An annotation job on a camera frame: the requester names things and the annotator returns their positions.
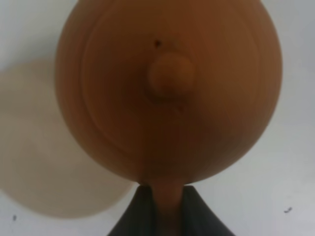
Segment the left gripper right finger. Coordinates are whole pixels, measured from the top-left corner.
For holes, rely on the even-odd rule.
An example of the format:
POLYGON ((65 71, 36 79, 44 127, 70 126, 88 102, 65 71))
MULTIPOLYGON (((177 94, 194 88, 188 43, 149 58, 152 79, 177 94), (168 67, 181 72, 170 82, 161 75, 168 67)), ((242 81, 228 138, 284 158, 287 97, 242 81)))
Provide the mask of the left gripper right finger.
POLYGON ((183 190, 181 235, 234 236, 234 233, 211 211, 197 190, 189 185, 183 190))

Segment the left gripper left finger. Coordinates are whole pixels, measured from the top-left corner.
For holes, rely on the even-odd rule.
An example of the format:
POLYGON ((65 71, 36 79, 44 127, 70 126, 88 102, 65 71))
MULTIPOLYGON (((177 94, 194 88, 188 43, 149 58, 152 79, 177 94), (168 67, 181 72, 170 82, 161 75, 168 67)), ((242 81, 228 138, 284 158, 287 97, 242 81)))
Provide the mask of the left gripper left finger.
POLYGON ((156 213, 151 188, 140 185, 108 236, 155 236, 156 213))

